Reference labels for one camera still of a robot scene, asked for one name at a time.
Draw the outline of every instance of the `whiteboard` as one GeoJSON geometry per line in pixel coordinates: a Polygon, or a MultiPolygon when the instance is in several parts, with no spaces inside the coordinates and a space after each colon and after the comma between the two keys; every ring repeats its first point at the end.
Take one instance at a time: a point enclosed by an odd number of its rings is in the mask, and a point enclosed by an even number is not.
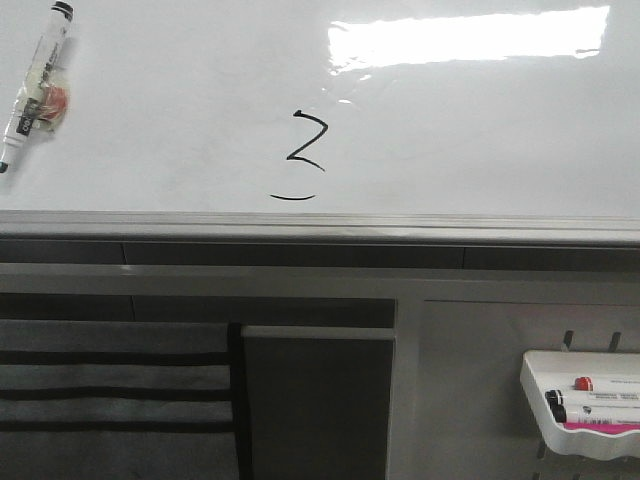
{"type": "MultiPolygon", "coordinates": [[[[2,0],[7,117],[50,3],[2,0]]],[[[635,0],[73,6],[4,211],[640,217],[635,0]]]]}

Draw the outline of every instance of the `gray striped cloth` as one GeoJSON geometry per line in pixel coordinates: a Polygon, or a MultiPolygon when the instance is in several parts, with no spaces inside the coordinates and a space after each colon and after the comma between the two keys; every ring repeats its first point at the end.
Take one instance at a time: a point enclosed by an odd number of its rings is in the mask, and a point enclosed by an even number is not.
{"type": "MultiPolygon", "coordinates": [[[[227,351],[226,324],[0,320],[1,352],[227,351]]],[[[229,367],[0,364],[2,480],[237,480],[233,432],[15,431],[22,422],[232,422],[228,397],[33,399],[33,390],[229,390],[229,367]]]]}

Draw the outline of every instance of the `red marker cap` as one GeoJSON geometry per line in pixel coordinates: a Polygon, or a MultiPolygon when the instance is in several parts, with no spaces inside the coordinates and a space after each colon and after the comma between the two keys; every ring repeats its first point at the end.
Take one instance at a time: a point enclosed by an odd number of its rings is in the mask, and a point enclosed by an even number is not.
{"type": "Polygon", "coordinates": [[[586,390],[588,392],[593,391],[593,383],[589,377],[578,377],[574,384],[576,390],[586,390]]]}

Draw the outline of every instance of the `marker holder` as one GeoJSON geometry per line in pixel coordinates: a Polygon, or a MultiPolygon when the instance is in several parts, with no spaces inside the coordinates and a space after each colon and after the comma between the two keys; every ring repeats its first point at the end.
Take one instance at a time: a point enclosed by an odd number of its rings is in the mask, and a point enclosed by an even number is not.
{"type": "Polygon", "coordinates": [[[589,429],[568,430],[551,414],[545,392],[572,389],[577,377],[640,374],[640,354],[549,352],[529,350],[524,354],[520,383],[529,400],[547,446],[562,455],[582,455],[596,460],[640,457],[640,426],[618,434],[589,429]]]}

